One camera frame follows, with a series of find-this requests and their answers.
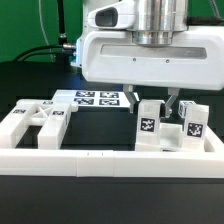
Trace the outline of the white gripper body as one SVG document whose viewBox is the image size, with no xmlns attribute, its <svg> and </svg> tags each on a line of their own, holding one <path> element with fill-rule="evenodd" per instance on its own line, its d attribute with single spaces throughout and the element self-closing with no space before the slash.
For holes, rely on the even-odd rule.
<svg viewBox="0 0 224 224">
<path fill-rule="evenodd" d="M 86 80 L 224 88 L 224 27 L 187 24 L 187 0 L 120 0 L 88 13 Z"/>
</svg>

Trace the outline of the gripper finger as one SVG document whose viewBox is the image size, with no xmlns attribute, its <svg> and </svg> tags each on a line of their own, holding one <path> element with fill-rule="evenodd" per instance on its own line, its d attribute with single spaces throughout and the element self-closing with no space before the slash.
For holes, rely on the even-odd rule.
<svg viewBox="0 0 224 224">
<path fill-rule="evenodd" d="M 176 101 L 179 96 L 180 89 L 179 88 L 169 88 L 168 89 L 168 100 L 165 103 L 162 103 L 160 106 L 160 117 L 161 118 L 169 118 L 172 114 L 172 105 Z"/>
<path fill-rule="evenodd" d="M 138 94 L 134 91 L 134 86 L 129 84 L 123 85 L 123 92 L 130 103 L 129 111 L 131 113 L 137 114 L 138 113 L 138 104 L 139 104 L 139 97 Z"/>
</svg>

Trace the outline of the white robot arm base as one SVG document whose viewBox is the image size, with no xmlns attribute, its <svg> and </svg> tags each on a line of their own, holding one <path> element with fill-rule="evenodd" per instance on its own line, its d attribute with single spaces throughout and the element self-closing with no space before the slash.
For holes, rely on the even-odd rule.
<svg viewBox="0 0 224 224">
<path fill-rule="evenodd" d="M 70 63 L 72 67 L 82 68 L 82 55 L 83 55 L 83 45 L 87 34 L 93 31 L 88 25 L 88 14 L 97 8 L 96 0 L 82 0 L 82 32 L 80 37 L 76 40 L 76 49 L 73 53 L 74 59 Z"/>
</svg>

